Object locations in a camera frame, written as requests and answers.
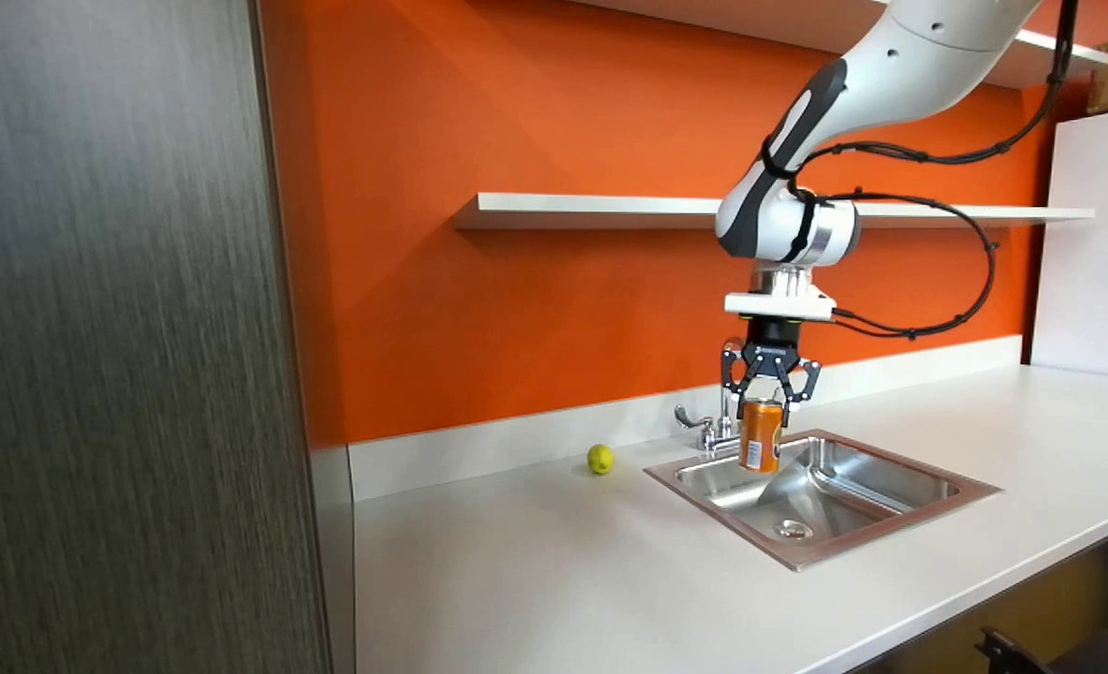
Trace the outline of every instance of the yellow tennis ball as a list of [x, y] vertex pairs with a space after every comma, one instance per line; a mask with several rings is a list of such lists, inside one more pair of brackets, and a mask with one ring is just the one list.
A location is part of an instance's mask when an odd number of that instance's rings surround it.
[[615, 472], [615, 463], [618, 463], [618, 457], [615, 457], [611, 445], [590, 445], [590, 450], [589, 450], [589, 472], [590, 472], [590, 475], [608, 475], [608, 472]]

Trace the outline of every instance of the white shelf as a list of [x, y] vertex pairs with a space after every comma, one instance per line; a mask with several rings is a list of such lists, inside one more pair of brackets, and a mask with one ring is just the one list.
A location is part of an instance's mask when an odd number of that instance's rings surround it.
[[[545, 191], [479, 191], [459, 214], [457, 229], [508, 229], [508, 231], [710, 231], [719, 198], [655, 198], [655, 193], [545, 193]], [[984, 224], [1046, 224], [1090, 219], [1093, 211], [1066, 206], [957, 206]], [[944, 211], [910, 202], [861, 202], [866, 229], [962, 229]]]
[[[818, 52], [845, 52], [882, 16], [877, 0], [581, 0], [626, 16], [707, 25], [759, 41], [782, 41]], [[989, 76], [993, 85], [1041, 85], [1051, 60], [1051, 38], [1018, 30], [1013, 48]], [[1108, 52], [1075, 48], [1075, 71], [1108, 68]]]

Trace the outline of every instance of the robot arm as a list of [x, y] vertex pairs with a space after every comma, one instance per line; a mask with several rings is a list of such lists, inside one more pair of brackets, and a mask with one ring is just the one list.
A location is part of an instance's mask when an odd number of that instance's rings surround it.
[[745, 467], [771, 472], [774, 445], [767, 439], [777, 439], [785, 405], [807, 400], [815, 390], [818, 367], [800, 359], [796, 332], [800, 320], [826, 320], [835, 298], [813, 284], [813, 264], [841, 262], [857, 239], [853, 202], [813, 198], [792, 188], [792, 171], [835, 136], [937, 116], [962, 101], [1034, 8], [1038, 0], [896, 0], [845, 55], [813, 76], [751, 167], [724, 198], [719, 244], [765, 269], [765, 287], [727, 294], [727, 309], [747, 318], [741, 367], [724, 362], [724, 384], [745, 419]]

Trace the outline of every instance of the white robot link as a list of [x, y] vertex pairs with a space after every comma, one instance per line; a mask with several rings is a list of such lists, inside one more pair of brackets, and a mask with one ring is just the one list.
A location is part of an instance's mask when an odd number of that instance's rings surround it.
[[[719, 244], [759, 264], [755, 293], [727, 294], [727, 309], [747, 318], [741, 352], [727, 347], [724, 355], [724, 384], [741, 405], [755, 395], [751, 377], [771, 377], [777, 384], [771, 395], [782, 409], [813, 395], [818, 367], [800, 359], [800, 320], [835, 318], [835, 298], [813, 284], [813, 269], [841, 262], [857, 239], [853, 198], [800, 191], [792, 184], [800, 166], [835, 136], [937, 116], [962, 101], [997, 68], [1038, 2], [896, 0], [845, 55], [813, 76], [767, 136], [759, 158], [714, 214]], [[1077, 2], [1064, 0], [1059, 55], [1075, 41], [1075, 10]], [[962, 166], [993, 154], [999, 147], [962, 154]]]

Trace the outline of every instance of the orange object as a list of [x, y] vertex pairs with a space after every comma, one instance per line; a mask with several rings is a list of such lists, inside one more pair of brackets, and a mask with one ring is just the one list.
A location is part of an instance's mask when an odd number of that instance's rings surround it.
[[741, 417], [741, 463], [755, 472], [777, 472], [785, 405], [747, 400]]

